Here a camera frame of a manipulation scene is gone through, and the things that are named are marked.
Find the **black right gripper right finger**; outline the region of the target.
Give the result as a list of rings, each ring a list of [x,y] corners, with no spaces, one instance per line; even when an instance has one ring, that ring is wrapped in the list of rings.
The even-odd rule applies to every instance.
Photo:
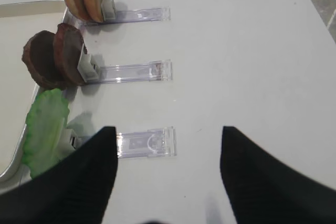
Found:
[[[233,126],[220,172],[237,223],[335,223],[335,190],[292,169]]]

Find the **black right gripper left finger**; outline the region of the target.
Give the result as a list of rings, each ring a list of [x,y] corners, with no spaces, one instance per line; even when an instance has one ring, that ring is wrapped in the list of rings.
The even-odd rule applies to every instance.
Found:
[[[117,134],[103,127],[50,170],[1,195],[1,223],[102,223],[118,169]]]

